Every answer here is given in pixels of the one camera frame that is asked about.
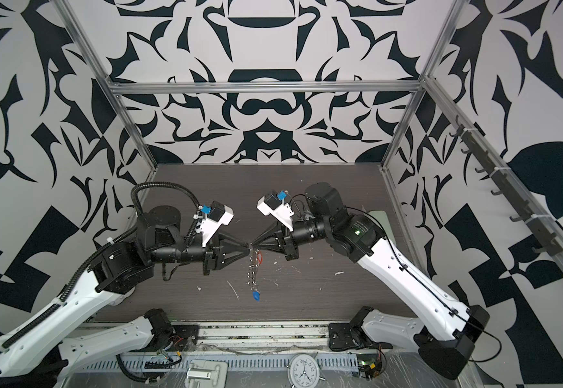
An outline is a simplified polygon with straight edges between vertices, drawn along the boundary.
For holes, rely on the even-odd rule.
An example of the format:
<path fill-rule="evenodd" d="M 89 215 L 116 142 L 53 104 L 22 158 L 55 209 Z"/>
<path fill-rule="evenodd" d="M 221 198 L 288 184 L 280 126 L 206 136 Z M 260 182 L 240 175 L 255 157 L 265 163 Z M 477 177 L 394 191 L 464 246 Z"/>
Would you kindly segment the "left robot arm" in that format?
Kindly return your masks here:
<path fill-rule="evenodd" d="M 99 310 L 130 296 L 157 265 L 168 281 L 188 264 L 200 263 L 209 275 L 249 255 L 248 243 L 223 231 L 234 216 L 230 207 L 196 202 L 189 230 L 182 233 L 178 209 L 143 210 L 139 194 L 152 188 L 146 182 L 131 189 L 134 226 L 90 255 L 46 307 L 0 337 L 0 387 L 51 387 L 105 357 L 165 349 L 176 332 L 160 309 L 91 336 L 72 333 Z"/>

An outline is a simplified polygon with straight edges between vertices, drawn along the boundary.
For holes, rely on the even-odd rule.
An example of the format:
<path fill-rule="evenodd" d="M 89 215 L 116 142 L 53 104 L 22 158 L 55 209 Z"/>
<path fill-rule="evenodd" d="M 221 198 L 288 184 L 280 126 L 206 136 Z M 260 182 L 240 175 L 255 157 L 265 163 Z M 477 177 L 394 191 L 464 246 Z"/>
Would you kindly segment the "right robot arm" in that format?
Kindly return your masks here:
<path fill-rule="evenodd" d="M 291 195 L 283 191 L 263 195 L 257 209 L 276 221 L 252 245 L 297 260 L 300 245 L 325 241 L 376 276 L 415 314 L 415 318 L 404 318 L 363 307 L 352 319 L 352 327 L 373 344 L 417 352 L 434 372 L 456 380 L 472 360 L 490 314 L 437 286 L 391 242 L 377 220 L 349 209 L 330 184 L 312 184 L 303 195 L 307 212 L 298 221 L 293 218 Z"/>

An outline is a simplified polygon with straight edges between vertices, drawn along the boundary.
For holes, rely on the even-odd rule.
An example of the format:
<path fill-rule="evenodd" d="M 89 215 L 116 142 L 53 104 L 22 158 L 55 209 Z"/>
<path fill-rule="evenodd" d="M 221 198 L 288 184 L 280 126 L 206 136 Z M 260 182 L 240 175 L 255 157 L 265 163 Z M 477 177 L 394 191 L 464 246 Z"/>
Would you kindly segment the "mint green glasses case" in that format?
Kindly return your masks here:
<path fill-rule="evenodd" d="M 391 239 L 391 243 L 393 245 L 396 245 L 396 238 L 394 235 L 394 231 L 392 228 L 392 225 L 390 223 L 390 220 L 388 218 L 388 214 L 384 211 L 384 210 L 372 210 L 369 212 L 369 215 L 372 216 L 373 218 L 375 218 L 380 225 L 383 227 L 383 229 L 385 230 L 385 232 L 388 235 L 388 238 Z"/>

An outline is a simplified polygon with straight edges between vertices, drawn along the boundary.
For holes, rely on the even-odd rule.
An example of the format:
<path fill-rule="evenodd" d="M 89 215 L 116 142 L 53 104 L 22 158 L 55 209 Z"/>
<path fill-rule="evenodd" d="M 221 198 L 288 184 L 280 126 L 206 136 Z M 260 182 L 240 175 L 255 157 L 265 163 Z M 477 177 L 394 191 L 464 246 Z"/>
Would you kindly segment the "white plastic hinge block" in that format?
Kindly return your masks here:
<path fill-rule="evenodd" d="M 185 385 L 187 388 L 225 388 L 228 363 L 193 360 L 189 363 Z"/>

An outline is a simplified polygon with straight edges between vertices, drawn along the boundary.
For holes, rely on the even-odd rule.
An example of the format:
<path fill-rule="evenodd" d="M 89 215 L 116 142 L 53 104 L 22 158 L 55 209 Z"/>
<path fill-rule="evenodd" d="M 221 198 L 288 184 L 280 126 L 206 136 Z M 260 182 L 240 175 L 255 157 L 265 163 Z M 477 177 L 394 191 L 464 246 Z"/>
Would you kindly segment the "white table clock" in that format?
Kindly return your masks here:
<path fill-rule="evenodd" d="M 315 388 L 324 381 L 317 360 L 308 354 L 293 356 L 286 371 L 291 388 Z"/>

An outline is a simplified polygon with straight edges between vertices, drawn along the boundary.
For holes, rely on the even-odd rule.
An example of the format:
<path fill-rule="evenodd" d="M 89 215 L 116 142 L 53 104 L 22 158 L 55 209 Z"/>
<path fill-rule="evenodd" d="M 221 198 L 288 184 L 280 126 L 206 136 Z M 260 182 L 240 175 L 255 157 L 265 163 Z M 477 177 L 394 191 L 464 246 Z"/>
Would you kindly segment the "small green circuit board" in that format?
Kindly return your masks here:
<path fill-rule="evenodd" d="M 387 364 L 383 352 L 357 355 L 357 376 L 365 380 L 377 378 L 385 370 Z"/>

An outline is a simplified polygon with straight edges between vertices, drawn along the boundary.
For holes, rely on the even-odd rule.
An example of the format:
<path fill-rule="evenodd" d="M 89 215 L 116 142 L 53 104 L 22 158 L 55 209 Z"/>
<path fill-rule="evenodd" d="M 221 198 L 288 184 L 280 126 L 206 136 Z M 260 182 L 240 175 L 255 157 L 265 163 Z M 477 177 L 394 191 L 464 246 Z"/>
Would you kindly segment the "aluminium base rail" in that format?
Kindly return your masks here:
<path fill-rule="evenodd" d="M 199 322 L 191 340 L 206 349 L 271 352 L 322 349 L 328 345 L 328 320 Z"/>

